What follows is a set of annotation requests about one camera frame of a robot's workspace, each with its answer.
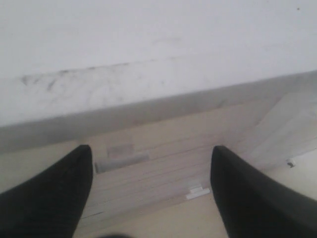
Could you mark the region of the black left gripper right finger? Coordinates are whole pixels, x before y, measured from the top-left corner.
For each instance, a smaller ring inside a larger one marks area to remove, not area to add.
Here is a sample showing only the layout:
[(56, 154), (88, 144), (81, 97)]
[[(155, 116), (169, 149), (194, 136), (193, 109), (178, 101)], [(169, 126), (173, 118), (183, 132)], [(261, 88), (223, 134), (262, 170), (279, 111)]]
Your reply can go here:
[(317, 202), (266, 176), (225, 146), (211, 155), (211, 189), (230, 238), (315, 238)]

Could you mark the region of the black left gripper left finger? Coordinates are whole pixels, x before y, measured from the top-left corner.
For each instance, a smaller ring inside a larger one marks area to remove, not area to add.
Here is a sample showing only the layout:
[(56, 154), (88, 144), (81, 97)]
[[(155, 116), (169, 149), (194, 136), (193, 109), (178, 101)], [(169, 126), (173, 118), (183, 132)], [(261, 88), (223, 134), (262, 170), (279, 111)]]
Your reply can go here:
[(80, 145), (0, 195), (2, 238), (71, 238), (93, 181), (92, 150)]

